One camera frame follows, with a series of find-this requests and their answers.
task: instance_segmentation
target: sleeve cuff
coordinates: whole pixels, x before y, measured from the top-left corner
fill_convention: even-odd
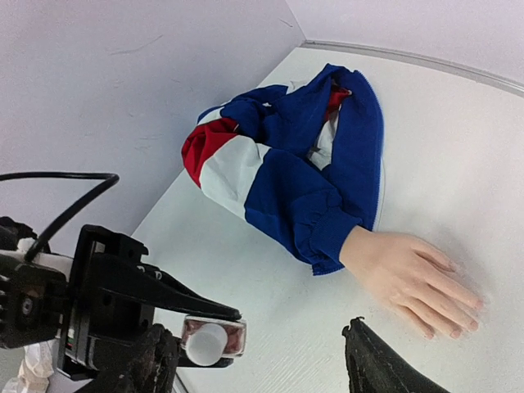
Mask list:
[[[352,215],[342,211],[340,207],[330,208],[314,227],[309,239],[309,246],[315,253],[325,255],[325,261],[313,265],[315,276],[336,272],[343,269],[339,261],[342,245],[351,230],[362,223]]]

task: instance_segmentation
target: mannequin hand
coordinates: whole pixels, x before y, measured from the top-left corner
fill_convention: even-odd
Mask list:
[[[443,273],[454,272],[454,266],[425,241],[355,227],[340,260],[379,302],[426,338],[433,338],[435,330],[459,338],[464,330],[478,329],[477,321],[457,302],[481,309],[482,300]]]

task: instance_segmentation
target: small bottle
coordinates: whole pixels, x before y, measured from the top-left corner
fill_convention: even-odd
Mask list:
[[[187,316],[181,346],[194,364],[209,367],[221,358],[242,356],[246,348],[246,330],[244,321]]]

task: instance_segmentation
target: white cap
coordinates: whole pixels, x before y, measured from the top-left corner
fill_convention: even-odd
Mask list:
[[[206,323],[194,332],[186,344],[189,360],[202,367],[217,363],[228,344],[228,334],[216,323]]]

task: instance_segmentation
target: finger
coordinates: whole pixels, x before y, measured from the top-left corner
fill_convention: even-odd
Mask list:
[[[437,313],[423,301],[411,298],[406,307],[410,308],[422,321],[451,338],[459,338],[462,329],[454,322]]]
[[[428,340],[431,340],[435,336],[432,327],[424,323],[411,309],[402,305],[395,307],[394,312],[402,319],[408,321],[408,323],[420,331]]]
[[[456,270],[454,263],[444,252],[423,241],[422,239],[417,243],[417,247],[414,249],[414,251],[415,254],[434,264],[438,268],[448,272],[454,272]]]
[[[483,306],[480,297],[437,269],[434,269],[433,272],[427,275],[426,282],[445,295],[464,303],[471,309],[481,309]]]
[[[443,295],[435,288],[424,286],[420,291],[419,299],[429,305],[437,313],[443,315],[452,322],[457,323],[469,332],[478,329],[478,322],[468,313],[458,307],[449,297]]]

